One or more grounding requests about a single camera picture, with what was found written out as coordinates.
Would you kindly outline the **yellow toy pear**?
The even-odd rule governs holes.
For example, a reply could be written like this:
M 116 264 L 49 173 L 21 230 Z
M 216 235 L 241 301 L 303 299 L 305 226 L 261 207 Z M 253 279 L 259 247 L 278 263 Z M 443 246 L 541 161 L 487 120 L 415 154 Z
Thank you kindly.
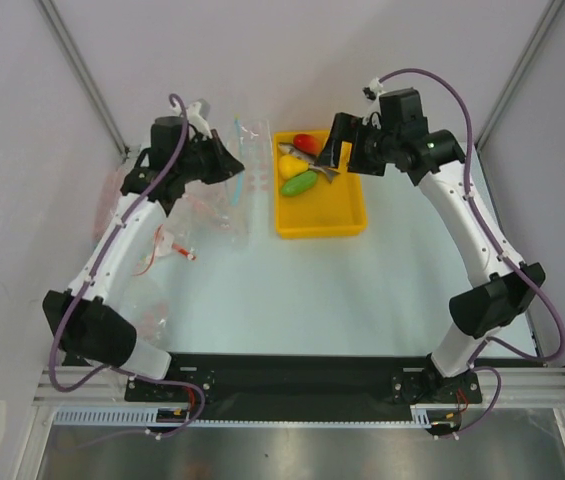
M 283 180 L 290 180 L 309 170 L 309 164 L 292 155 L 283 155 L 278 161 L 278 171 Z

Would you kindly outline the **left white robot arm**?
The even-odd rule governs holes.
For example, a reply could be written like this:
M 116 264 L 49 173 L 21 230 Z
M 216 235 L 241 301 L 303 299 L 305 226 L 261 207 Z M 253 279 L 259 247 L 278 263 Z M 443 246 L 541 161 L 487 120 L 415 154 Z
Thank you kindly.
M 185 187 L 222 183 L 245 169 L 204 116 L 193 111 L 157 118 L 150 144 L 120 187 L 116 210 L 98 246 L 63 291 L 49 291 L 43 311 L 53 333 L 49 361 L 59 351 L 147 378 L 161 400 L 176 397 L 181 374 L 171 355 L 142 339 L 120 311 L 143 249 L 171 213 Z

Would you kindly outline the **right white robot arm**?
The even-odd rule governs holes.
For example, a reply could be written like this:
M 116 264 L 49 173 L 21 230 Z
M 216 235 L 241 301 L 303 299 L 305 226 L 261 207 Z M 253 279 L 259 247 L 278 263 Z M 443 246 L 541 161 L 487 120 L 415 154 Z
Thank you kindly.
M 508 246 L 490 215 L 476 218 L 471 208 L 483 201 L 465 171 L 466 154 L 450 131 L 430 131 L 417 90 L 376 94 L 363 117 L 336 114 L 319 165 L 338 166 L 345 143 L 351 146 L 348 171 L 382 176 L 393 165 L 407 174 L 461 255 L 471 288 L 450 299 L 452 325 L 430 355 L 432 370 L 423 376 L 425 393 L 446 401 L 487 339 L 526 312 L 546 274 Z

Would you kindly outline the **clear blue-zipper bag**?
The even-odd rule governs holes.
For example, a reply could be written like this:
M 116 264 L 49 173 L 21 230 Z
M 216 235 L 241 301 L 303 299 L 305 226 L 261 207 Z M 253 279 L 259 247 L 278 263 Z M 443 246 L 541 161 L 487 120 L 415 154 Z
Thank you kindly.
M 255 195 L 269 186 L 271 130 L 266 119 L 234 118 L 226 147 L 245 170 L 213 185 L 188 184 L 165 223 L 172 248 L 201 252 L 206 244 L 241 249 L 252 233 Z

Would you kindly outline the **green toy cucumber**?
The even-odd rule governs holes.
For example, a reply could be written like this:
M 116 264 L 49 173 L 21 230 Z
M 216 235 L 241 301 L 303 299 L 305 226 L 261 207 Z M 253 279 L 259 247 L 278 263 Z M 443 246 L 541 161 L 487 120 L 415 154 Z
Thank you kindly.
M 295 197 L 312 189 L 318 180 L 318 174 L 314 171 L 306 171 L 298 174 L 280 188 L 280 194 L 284 197 Z

